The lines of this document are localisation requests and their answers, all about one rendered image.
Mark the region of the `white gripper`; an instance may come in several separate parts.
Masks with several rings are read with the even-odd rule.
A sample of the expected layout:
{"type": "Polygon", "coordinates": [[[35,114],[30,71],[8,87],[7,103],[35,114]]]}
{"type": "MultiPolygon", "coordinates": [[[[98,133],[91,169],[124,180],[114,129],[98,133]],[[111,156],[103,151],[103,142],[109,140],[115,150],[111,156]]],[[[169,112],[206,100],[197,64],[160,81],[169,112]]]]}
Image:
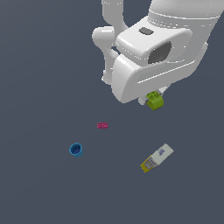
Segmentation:
{"type": "Polygon", "coordinates": [[[121,103],[139,97],[138,103],[145,105],[147,99],[142,96],[155,90],[162,95],[172,83],[190,76],[197,69],[206,51],[207,43],[202,46],[194,60],[162,61],[145,67],[120,54],[113,67],[112,93],[121,103]]]}

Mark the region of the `green toy block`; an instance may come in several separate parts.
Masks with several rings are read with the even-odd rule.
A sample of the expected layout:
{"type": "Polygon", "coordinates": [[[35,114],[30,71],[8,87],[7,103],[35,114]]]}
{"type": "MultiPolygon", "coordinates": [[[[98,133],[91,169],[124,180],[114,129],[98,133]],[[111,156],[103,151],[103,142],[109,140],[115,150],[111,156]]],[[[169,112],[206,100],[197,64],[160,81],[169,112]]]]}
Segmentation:
{"type": "Polygon", "coordinates": [[[164,106],[164,99],[158,92],[153,91],[151,93],[148,93],[146,97],[148,98],[148,101],[146,102],[146,104],[152,110],[156,110],[164,106]]]}

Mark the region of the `white and yellow box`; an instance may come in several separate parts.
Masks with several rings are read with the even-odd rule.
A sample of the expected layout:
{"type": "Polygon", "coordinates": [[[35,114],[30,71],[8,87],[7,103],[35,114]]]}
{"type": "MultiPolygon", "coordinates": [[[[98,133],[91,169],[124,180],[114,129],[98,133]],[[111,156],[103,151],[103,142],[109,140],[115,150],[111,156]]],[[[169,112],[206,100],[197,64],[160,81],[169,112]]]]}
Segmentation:
{"type": "Polygon", "coordinates": [[[173,153],[173,149],[165,143],[158,150],[156,150],[152,155],[150,155],[140,167],[144,172],[148,172],[155,167],[159,166],[165,159],[167,159],[173,153]]]}

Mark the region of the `blue cup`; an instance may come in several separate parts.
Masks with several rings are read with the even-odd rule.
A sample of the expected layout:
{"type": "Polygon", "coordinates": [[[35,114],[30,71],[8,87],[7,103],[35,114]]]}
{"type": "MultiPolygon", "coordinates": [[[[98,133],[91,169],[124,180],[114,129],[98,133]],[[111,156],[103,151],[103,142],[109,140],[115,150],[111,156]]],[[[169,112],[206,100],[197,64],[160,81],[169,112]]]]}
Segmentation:
{"type": "Polygon", "coordinates": [[[76,158],[80,158],[83,154],[83,149],[79,143],[73,143],[69,148],[69,152],[76,158]]]}

